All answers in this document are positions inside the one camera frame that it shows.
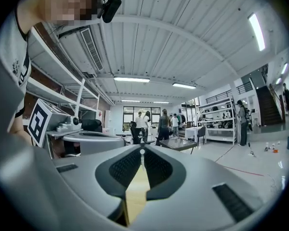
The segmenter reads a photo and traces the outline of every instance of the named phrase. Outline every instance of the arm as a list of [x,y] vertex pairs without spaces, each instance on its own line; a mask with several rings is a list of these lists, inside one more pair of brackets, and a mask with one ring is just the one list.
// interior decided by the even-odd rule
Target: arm
[[10,129],[11,134],[15,134],[23,138],[28,144],[32,145],[31,136],[24,131],[23,116],[16,117]]

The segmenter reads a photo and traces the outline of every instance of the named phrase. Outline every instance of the black pants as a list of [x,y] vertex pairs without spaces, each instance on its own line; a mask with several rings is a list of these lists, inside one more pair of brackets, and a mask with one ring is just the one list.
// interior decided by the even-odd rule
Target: black pants
[[246,145],[247,143],[247,122],[241,124],[241,142],[240,145]]
[[169,128],[161,128],[158,133],[158,140],[156,141],[157,146],[160,146],[159,142],[161,140],[169,140]]
[[146,143],[148,141],[148,128],[141,128],[141,134],[143,136],[143,141]]

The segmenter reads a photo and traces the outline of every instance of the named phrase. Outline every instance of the glass table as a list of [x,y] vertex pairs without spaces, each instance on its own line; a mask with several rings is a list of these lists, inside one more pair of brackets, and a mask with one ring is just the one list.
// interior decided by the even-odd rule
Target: glass table
[[176,150],[179,152],[183,151],[183,150],[190,149],[190,148],[194,148],[197,146],[196,142],[184,140],[181,138],[175,138],[175,139],[171,139],[171,140],[160,141],[159,143],[163,147],[173,149],[173,150]]

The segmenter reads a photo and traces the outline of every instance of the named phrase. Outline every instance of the fluorescent light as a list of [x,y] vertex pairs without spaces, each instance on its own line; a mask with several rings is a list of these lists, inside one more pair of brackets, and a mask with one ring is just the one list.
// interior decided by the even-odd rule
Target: fluorescent light
[[263,51],[265,49],[264,39],[261,31],[261,27],[258,21],[257,16],[253,13],[248,20],[251,23],[252,28],[254,29],[254,33],[256,35],[256,39],[258,42],[258,47],[260,51]]
[[154,101],[153,103],[169,103],[169,102]]
[[277,81],[276,81],[276,84],[278,85],[281,81],[281,78],[278,78]]
[[196,88],[196,87],[193,87],[193,86],[187,86],[187,85],[182,85],[182,84],[178,84],[178,83],[174,83],[173,86],[174,87],[189,88],[189,89],[195,89]]
[[122,102],[135,102],[135,103],[139,103],[140,100],[122,100]]
[[281,74],[282,74],[282,75],[285,73],[287,66],[288,66],[288,63],[285,63],[285,64],[284,64],[283,71],[281,71]]
[[114,77],[116,81],[133,81],[133,82],[149,82],[150,79],[146,78],[129,78],[129,77]]

